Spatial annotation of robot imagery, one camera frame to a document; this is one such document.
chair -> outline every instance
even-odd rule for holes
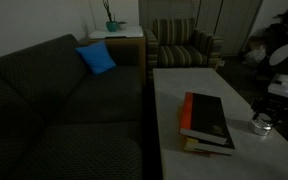
[[[153,86],[153,68],[217,68],[223,39],[194,24],[194,18],[155,19],[153,29],[144,30],[148,86]]]

potted plant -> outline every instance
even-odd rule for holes
[[[118,24],[118,22],[115,21],[115,14],[114,14],[114,19],[112,20],[112,14],[111,14],[111,11],[110,11],[109,1],[108,0],[102,0],[102,1],[103,1],[103,5],[104,5],[104,7],[106,9],[107,16],[108,16],[108,19],[109,19],[109,21],[106,22],[106,28],[110,32],[117,31],[118,28],[119,28],[119,24]]]
[[[125,21],[118,22],[119,29],[121,29],[121,30],[126,29],[126,24],[127,23]]]

throw pillow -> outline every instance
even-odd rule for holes
[[[107,51],[104,41],[99,41],[85,47],[75,48],[94,74],[100,74],[116,66]]]

white wall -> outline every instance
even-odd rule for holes
[[[262,6],[250,31],[251,35],[261,35],[262,32],[273,23],[280,23],[276,15],[288,10],[288,0],[263,0]]]
[[[138,0],[110,0],[110,5],[116,20],[139,24]],[[0,56],[68,33],[85,39],[107,19],[102,0],[0,0]]]

coffee table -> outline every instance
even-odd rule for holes
[[[153,69],[153,74],[163,179],[288,179],[288,142],[275,129],[267,136],[249,130],[250,105],[215,70]],[[186,91],[221,97],[236,148],[232,156],[183,150],[178,108]]]

